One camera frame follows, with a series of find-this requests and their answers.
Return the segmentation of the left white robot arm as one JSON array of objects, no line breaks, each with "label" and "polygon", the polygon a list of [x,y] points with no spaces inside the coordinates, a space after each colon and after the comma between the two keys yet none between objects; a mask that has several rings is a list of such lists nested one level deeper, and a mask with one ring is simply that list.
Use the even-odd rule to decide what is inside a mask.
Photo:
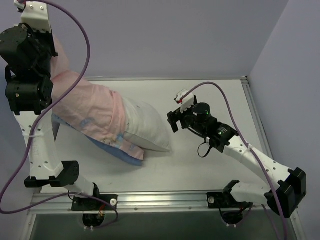
[{"label": "left white robot arm", "polygon": [[30,173],[26,188],[65,188],[85,194],[90,210],[100,206],[97,186],[80,175],[77,161],[58,157],[52,126],[53,103],[51,59],[58,56],[48,31],[34,32],[26,23],[6,29],[0,35],[0,56],[7,62],[5,96],[26,143]]}]

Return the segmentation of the blue and pink pillowcase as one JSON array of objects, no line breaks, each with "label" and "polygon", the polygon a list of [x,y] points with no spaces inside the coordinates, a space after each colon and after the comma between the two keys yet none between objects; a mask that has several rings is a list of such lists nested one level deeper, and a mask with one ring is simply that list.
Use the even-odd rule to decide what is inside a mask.
[{"label": "blue and pink pillowcase", "polygon": [[70,70],[69,59],[57,37],[58,56],[51,60],[52,100],[56,102],[77,80],[75,88],[52,110],[52,121],[70,127],[95,146],[132,166],[142,166],[144,150],[125,140],[126,112],[122,96],[89,82]]}]

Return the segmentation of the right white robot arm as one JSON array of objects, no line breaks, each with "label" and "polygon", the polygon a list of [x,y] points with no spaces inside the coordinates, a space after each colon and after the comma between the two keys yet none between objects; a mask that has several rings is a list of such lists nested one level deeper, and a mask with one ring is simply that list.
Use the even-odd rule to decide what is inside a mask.
[{"label": "right white robot arm", "polygon": [[210,106],[201,102],[182,110],[170,111],[167,121],[172,131],[188,129],[200,136],[209,149],[238,161],[268,186],[257,187],[232,180],[222,193],[223,203],[252,202],[268,205],[277,215],[288,219],[307,194],[307,174],[301,168],[290,169],[265,155],[252,145],[246,146],[240,134],[231,126],[219,122],[211,115]]}]

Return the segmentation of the white pillow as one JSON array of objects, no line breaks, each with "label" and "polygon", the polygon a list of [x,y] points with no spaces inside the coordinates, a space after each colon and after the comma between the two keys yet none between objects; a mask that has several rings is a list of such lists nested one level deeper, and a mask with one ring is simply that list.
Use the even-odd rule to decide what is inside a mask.
[{"label": "white pillow", "polygon": [[169,152],[169,134],[158,111],[150,104],[122,98],[125,110],[126,141],[146,150]]}]

